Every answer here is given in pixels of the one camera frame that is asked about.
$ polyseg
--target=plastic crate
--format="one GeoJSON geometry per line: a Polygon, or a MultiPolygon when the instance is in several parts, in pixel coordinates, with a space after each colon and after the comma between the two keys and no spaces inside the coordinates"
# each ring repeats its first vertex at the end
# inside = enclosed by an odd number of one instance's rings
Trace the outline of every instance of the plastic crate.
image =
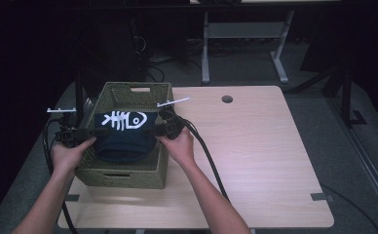
{"type": "MultiPolygon", "coordinates": [[[[170,84],[108,82],[83,126],[93,129],[95,114],[112,110],[157,112],[157,103],[167,100],[173,100],[170,84]]],[[[168,159],[169,153],[159,142],[145,159],[127,164],[99,160],[90,147],[75,173],[88,186],[162,189],[166,185],[168,159]]]]}

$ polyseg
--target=fish skeleton logo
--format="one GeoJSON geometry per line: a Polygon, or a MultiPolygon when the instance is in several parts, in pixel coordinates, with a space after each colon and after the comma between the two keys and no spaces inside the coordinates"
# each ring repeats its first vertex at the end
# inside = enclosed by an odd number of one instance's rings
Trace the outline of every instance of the fish skeleton logo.
{"type": "Polygon", "coordinates": [[[111,116],[104,115],[104,117],[106,119],[103,122],[101,122],[101,125],[104,126],[109,121],[111,121],[112,128],[114,128],[115,125],[117,125],[116,126],[117,130],[120,130],[120,126],[122,126],[122,131],[125,129],[125,127],[126,127],[126,129],[138,129],[142,125],[144,125],[144,123],[146,123],[147,116],[146,116],[146,114],[144,114],[142,112],[135,112],[135,113],[141,115],[141,117],[143,119],[140,120],[137,117],[133,118],[132,122],[134,123],[134,125],[131,125],[130,122],[129,122],[131,113],[130,112],[120,112],[120,111],[112,111],[111,116]]]}

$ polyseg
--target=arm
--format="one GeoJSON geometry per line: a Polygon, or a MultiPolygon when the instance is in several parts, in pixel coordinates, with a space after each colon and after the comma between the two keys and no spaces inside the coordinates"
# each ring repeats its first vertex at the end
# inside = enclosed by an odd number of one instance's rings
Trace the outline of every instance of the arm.
{"type": "Polygon", "coordinates": [[[175,140],[159,137],[188,177],[212,233],[249,233],[245,221],[213,186],[194,159],[193,137],[187,128],[175,140]]]}
{"type": "Polygon", "coordinates": [[[52,149],[54,171],[46,187],[13,233],[52,233],[57,216],[74,177],[74,169],[80,163],[82,153],[95,142],[95,137],[84,141],[75,148],[57,144],[52,149]]]}

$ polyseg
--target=desk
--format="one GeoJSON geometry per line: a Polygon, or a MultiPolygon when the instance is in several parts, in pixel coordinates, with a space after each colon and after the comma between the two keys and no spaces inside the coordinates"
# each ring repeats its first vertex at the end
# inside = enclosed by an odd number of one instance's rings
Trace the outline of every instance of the desk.
{"type": "MultiPolygon", "coordinates": [[[[173,88],[175,105],[205,140],[228,196],[251,228],[330,227],[334,219],[278,87],[173,88]],[[224,103],[223,96],[233,102],[224,103]]],[[[217,187],[198,142],[195,157],[217,187]]],[[[165,189],[88,187],[74,179],[67,202],[78,228],[206,229],[184,172],[169,160],[165,189]]],[[[67,227],[61,215],[58,225],[67,227]]]]}

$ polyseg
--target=hand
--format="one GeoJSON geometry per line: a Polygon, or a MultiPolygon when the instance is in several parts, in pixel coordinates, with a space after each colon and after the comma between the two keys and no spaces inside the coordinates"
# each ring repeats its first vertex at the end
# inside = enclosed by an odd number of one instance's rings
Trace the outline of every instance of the hand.
{"type": "Polygon", "coordinates": [[[67,148],[61,143],[56,144],[52,148],[53,172],[57,175],[74,177],[74,169],[79,165],[83,152],[95,142],[95,137],[85,140],[74,148],[67,148]]]}
{"type": "Polygon", "coordinates": [[[169,155],[180,167],[187,167],[195,164],[193,153],[193,136],[185,127],[176,139],[169,139],[166,136],[159,136],[158,140],[168,149],[169,155]]]}

